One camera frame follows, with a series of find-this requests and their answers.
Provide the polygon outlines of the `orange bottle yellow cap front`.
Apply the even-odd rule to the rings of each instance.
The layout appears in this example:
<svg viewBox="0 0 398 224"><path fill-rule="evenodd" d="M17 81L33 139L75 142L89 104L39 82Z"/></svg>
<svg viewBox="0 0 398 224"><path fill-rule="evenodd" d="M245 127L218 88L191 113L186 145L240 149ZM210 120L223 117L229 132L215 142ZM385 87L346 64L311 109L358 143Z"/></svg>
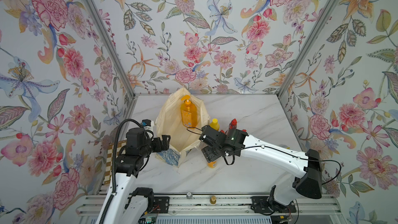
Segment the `orange bottle yellow cap front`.
<svg viewBox="0 0 398 224"><path fill-rule="evenodd" d="M209 168L214 169L217 166L217 162L216 161L209 162L207 165L208 165Z"/></svg>

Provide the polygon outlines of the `cream canvas shopping bag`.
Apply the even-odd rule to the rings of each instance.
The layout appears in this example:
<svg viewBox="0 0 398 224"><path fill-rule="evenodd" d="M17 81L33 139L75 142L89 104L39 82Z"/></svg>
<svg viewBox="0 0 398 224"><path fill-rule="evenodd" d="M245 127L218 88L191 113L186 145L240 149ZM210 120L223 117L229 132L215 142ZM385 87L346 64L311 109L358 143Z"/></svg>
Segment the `cream canvas shopping bag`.
<svg viewBox="0 0 398 224"><path fill-rule="evenodd" d="M168 150L158 153L157 158L174 167L181 166L187 154L201 146L199 135L194 134L193 130L187 130L183 125L181 107L185 99L191 100L197 108L196 127L200 129L210 124L210 115L204 101L192 95L187 89L181 88L169 96L155 121L155 129L158 137L164 135L171 137L170 146Z"/></svg>

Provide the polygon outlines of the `large orange pump soap bottle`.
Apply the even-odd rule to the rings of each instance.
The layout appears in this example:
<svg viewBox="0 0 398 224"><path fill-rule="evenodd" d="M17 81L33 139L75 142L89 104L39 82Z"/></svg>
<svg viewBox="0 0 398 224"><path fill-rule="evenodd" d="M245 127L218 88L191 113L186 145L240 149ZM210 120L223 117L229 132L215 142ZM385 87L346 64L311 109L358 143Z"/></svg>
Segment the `large orange pump soap bottle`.
<svg viewBox="0 0 398 224"><path fill-rule="evenodd" d="M197 107L191 101L191 96L185 95L181 98L182 104L180 106L182 124L189 127L196 127L198 125Z"/></svg>

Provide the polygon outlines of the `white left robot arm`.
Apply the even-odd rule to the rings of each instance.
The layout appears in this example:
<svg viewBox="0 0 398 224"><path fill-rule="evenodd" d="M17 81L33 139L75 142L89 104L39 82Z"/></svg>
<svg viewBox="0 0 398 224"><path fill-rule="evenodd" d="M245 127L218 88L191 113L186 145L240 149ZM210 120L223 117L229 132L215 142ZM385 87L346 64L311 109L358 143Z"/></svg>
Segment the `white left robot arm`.
<svg viewBox="0 0 398 224"><path fill-rule="evenodd" d="M155 138L151 130L133 128L126 134L126 144L119 155L113 154L111 185L96 221L98 224L137 224L154 209L153 189L137 187L140 170L152 153L166 151L171 137Z"/></svg>

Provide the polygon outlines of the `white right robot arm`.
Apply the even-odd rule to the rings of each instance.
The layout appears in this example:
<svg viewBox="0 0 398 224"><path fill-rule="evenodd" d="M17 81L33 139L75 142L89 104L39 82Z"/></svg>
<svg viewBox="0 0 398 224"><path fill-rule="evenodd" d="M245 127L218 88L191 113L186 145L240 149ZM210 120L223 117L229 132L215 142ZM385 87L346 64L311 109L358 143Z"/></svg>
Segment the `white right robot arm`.
<svg viewBox="0 0 398 224"><path fill-rule="evenodd" d="M277 182L267 199L273 207L290 205L299 197L321 199L322 173L318 151L307 152L282 148L257 139L243 130L222 133L206 125L199 140L206 144L202 153L208 162L226 157L247 157L278 167L290 175Z"/></svg>

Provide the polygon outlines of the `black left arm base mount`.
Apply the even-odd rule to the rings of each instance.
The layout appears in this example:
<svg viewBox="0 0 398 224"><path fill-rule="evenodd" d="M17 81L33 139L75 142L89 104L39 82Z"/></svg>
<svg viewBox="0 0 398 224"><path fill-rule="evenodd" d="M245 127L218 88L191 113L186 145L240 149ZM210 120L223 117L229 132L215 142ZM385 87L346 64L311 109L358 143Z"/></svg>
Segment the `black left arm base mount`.
<svg viewBox="0 0 398 224"><path fill-rule="evenodd" d="M167 214L170 207L170 197L156 196L152 188L138 187L129 194L129 199L132 201L133 197L142 196L148 200L146 213L156 212L159 214Z"/></svg>

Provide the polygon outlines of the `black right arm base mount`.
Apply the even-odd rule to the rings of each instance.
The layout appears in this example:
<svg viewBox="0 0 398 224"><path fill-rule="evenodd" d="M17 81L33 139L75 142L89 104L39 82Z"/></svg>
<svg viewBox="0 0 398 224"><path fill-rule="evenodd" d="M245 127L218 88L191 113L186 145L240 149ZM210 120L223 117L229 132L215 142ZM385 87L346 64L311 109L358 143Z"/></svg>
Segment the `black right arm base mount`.
<svg viewBox="0 0 398 224"><path fill-rule="evenodd" d="M288 205L283 205L276 202L274 194L275 194L276 185L271 188L271 192L269 196L254 196L251 197L251 210L253 210L257 214L262 214L265 216L270 216L272 214L291 214L296 213L296 207L294 202L290 202Z"/></svg>

